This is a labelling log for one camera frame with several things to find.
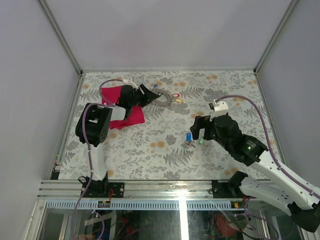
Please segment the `green tag key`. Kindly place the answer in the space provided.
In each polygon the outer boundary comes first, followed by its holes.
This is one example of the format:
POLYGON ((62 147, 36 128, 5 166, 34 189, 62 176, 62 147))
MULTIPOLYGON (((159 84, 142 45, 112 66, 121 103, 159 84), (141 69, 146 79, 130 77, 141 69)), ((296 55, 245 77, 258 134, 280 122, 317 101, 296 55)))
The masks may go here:
POLYGON ((203 138, 201 138, 201 139, 198 141, 198 144, 199 144, 200 146, 202 146, 202 145, 204 144, 204 142, 205 142, 205 140, 204 140, 203 138))

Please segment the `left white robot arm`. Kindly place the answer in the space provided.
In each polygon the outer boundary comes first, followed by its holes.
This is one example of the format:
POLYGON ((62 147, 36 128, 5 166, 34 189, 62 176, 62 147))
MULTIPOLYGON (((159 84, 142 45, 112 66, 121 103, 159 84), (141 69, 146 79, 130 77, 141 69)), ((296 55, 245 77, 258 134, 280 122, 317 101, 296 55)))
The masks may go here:
POLYGON ((81 196, 99 198, 114 196, 109 186, 108 170, 102 144, 113 122, 123 122, 133 116, 134 108, 143 108, 159 99, 162 94, 149 90, 141 84, 136 87, 124 84, 107 88, 102 103, 87 103, 75 128, 79 141, 87 145, 88 174, 79 177, 81 196))

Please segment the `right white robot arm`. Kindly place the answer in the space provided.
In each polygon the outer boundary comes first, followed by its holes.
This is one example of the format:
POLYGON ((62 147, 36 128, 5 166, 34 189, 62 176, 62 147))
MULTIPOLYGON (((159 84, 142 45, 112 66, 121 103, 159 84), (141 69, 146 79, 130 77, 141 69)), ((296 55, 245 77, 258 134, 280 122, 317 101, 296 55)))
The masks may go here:
POLYGON ((237 162, 259 171, 275 186, 257 183, 246 173, 237 171, 229 180, 233 197, 251 196, 282 210, 305 231, 314 233, 320 226, 320 189, 307 182, 288 166, 272 157, 271 150, 257 138, 243 134, 228 114, 218 117, 196 116, 190 127, 193 139, 200 130, 204 140, 216 141, 237 162))

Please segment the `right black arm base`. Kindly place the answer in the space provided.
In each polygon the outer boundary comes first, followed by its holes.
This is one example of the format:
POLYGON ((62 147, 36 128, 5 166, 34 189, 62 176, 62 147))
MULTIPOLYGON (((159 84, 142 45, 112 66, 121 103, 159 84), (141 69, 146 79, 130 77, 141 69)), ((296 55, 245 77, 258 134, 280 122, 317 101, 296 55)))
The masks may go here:
POLYGON ((211 188, 208 193, 213 196, 214 199, 236 199, 243 198, 244 194, 240 190, 242 181, 249 175, 237 171, 228 181, 211 180, 211 188))

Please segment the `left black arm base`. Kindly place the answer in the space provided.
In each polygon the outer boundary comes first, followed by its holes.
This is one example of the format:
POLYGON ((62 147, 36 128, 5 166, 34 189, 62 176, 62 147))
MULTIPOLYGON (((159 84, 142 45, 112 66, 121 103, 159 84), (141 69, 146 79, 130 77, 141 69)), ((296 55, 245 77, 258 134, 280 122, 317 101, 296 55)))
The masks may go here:
POLYGON ((91 180, 83 197, 120 199, 124 197, 124 192, 124 182, 110 182, 106 175, 103 180, 91 180))

